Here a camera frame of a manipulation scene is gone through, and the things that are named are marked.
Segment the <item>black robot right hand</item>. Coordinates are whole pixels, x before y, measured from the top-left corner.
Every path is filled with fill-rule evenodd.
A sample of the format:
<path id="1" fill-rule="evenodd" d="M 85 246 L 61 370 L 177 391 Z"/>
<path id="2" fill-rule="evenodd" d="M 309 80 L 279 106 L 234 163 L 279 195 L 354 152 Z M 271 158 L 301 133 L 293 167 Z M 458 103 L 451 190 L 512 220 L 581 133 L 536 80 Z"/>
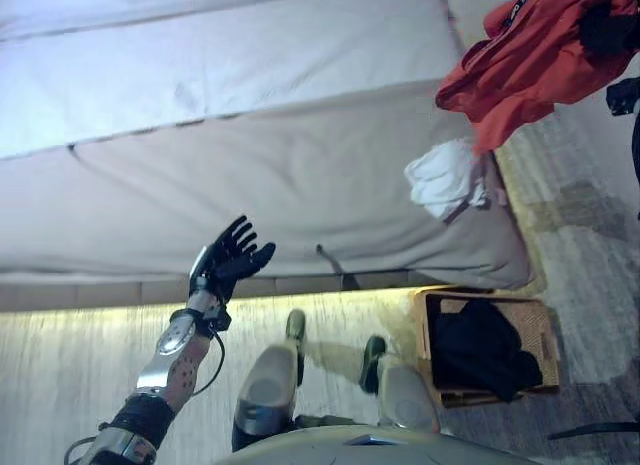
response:
<path id="1" fill-rule="evenodd" d="M 588 10 L 579 22 L 579 41 L 589 52 L 611 55 L 639 48 L 639 14 L 614 15 L 609 4 Z"/>

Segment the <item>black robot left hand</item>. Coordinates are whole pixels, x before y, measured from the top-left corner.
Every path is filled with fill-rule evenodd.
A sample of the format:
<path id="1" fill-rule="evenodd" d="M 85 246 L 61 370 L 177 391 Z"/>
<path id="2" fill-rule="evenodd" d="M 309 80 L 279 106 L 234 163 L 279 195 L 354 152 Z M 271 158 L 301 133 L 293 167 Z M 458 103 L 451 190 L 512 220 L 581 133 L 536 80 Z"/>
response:
<path id="1" fill-rule="evenodd" d="M 256 240 L 257 233 L 246 215 L 234 220 L 198 255 L 189 274 L 188 297 L 206 291 L 226 305 L 236 284 L 265 268 L 276 251 L 273 242 L 259 247 Z"/>

